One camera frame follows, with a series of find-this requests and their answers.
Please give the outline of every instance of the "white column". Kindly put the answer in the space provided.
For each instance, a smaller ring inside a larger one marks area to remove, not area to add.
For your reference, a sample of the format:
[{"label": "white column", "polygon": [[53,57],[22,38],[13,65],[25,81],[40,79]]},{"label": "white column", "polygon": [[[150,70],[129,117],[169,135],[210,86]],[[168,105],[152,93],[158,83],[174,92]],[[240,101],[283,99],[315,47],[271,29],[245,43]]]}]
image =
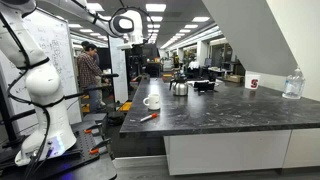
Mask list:
[{"label": "white column", "polygon": [[171,58],[173,55],[173,52],[172,51],[169,51],[169,58]]},{"label": "white column", "polygon": [[183,63],[183,49],[182,48],[177,48],[177,54],[179,56],[179,62]]},{"label": "white column", "polygon": [[197,42],[197,61],[199,62],[200,66],[204,65],[204,60],[207,58],[208,46],[208,43],[204,41]]},{"label": "white column", "polygon": [[122,39],[109,36],[112,73],[119,74],[113,81],[114,97],[116,102],[125,103],[128,100],[126,57],[124,51],[117,48],[122,44]]}]

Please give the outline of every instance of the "red sign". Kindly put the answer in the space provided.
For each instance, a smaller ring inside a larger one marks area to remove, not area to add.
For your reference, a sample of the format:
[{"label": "red sign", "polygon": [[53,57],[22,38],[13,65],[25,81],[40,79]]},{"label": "red sign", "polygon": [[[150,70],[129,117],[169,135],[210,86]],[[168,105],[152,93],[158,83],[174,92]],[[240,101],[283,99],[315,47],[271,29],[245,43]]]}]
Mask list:
[{"label": "red sign", "polygon": [[252,79],[251,80],[251,87],[257,88],[257,86],[258,86],[258,79]]}]

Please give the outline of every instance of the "kitchen counter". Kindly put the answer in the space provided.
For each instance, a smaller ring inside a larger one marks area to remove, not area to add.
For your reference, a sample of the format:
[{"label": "kitchen counter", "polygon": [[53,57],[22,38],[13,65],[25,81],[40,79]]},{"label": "kitchen counter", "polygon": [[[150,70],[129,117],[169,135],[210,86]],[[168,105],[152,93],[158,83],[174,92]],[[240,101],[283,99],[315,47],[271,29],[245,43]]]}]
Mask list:
[{"label": "kitchen counter", "polygon": [[[159,78],[142,80],[120,130],[122,136],[174,136],[309,129],[320,127],[320,103],[302,98],[282,98],[282,92],[259,87],[248,90],[235,83],[221,83],[218,92],[200,96],[189,86],[185,97],[173,96]],[[143,99],[159,93],[161,109],[150,111]],[[158,112],[156,119],[140,119]]]}]

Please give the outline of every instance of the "box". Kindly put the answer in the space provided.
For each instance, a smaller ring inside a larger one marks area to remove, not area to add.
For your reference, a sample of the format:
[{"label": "box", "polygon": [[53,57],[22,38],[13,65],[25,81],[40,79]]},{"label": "box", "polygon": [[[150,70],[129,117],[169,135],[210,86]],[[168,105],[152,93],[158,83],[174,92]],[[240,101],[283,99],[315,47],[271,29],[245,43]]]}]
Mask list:
[{"label": "box", "polygon": [[240,82],[243,82],[243,81],[244,81],[244,76],[228,75],[225,80],[226,80],[226,81],[231,81],[231,82],[240,83]]}]

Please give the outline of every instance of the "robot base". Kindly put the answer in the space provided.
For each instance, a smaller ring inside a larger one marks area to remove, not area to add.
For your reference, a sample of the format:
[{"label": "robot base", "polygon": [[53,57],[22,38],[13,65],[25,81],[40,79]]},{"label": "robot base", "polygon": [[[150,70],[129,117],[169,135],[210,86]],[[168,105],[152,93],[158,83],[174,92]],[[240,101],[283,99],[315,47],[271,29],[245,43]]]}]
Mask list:
[{"label": "robot base", "polygon": [[[99,159],[99,153],[92,155],[89,153],[90,149],[96,145],[92,134],[85,134],[83,130],[80,130],[75,133],[75,136],[77,142],[72,148],[60,157],[48,159],[32,178],[48,179]],[[12,163],[11,167],[4,169],[0,179],[20,179],[25,169],[26,166],[16,167]]]}]

